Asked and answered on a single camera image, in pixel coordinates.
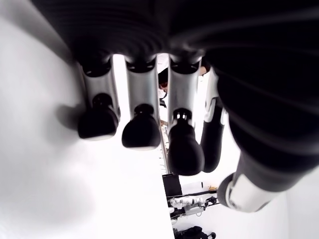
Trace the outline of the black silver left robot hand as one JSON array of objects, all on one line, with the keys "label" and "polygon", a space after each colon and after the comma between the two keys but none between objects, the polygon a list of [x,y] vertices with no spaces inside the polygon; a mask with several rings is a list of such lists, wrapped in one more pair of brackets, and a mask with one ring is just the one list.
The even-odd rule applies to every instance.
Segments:
[{"label": "black silver left robot hand", "polygon": [[79,62],[205,56],[241,149],[220,203],[256,212],[319,164],[316,0],[36,0]]}]

